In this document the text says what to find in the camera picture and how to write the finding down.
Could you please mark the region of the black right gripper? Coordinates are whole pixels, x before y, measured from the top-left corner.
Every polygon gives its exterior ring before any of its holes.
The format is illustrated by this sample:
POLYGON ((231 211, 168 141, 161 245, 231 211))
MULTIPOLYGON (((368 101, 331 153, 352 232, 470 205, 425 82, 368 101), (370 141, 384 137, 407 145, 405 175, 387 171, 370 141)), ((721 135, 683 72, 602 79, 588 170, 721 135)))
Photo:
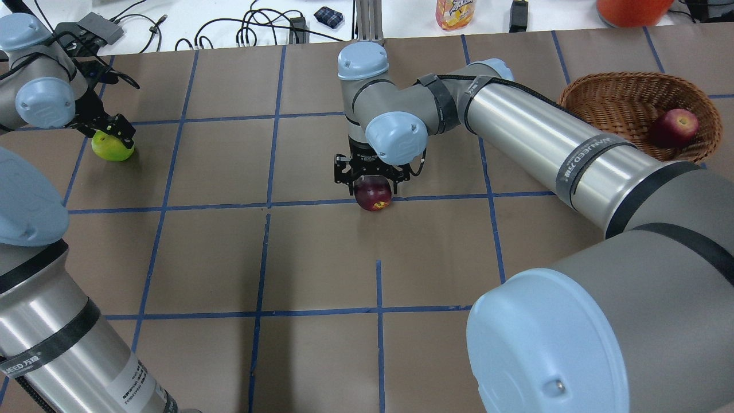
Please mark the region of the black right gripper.
POLYGON ((348 138, 350 154, 334 157, 334 182, 354 189, 354 180, 360 176, 384 176, 390 178, 393 195, 399 195, 399 184, 411 180, 409 163, 399 166, 383 162, 370 144, 348 138))

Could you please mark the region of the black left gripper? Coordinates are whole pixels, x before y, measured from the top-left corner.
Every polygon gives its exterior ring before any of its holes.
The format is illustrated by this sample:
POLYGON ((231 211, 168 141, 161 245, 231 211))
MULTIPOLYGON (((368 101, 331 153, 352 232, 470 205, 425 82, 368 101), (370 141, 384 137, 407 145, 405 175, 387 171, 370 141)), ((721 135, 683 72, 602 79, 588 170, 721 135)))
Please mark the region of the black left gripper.
POLYGON ((70 129, 84 135, 94 135, 100 130, 117 138, 126 149, 134 148, 136 128, 122 114, 108 115, 102 100, 89 87, 84 76, 76 74, 71 81, 71 87, 75 98, 75 114, 69 123, 70 129))

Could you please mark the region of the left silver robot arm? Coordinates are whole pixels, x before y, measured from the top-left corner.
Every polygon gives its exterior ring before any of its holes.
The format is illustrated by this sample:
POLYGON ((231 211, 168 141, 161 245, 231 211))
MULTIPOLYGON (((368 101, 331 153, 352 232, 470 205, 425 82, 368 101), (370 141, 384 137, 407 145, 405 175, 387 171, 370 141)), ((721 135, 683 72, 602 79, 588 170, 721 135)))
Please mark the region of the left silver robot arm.
MULTIPOLYGON (((134 146, 135 130, 100 98, 21 2, 6 2, 2 133, 26 125, 97 131, 134 146)), ((70 217, 55 186, 2 149, 2 373, 49 412, 181 412, 68 274, 70 217)))

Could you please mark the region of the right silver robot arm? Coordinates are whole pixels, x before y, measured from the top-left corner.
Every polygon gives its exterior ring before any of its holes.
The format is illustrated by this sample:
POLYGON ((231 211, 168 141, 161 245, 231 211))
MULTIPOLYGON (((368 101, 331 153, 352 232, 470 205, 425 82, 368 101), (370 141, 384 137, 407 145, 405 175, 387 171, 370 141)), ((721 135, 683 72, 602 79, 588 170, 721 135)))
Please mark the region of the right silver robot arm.
POLYGON ((605 239, 482 295, 467 317, 488 412, 711 412, 732 403, 732 181, 659 161, 514 82, 504 61, 406 89, 380 44, 339 53, 352 146, 404 166, 462 125, 605 239))

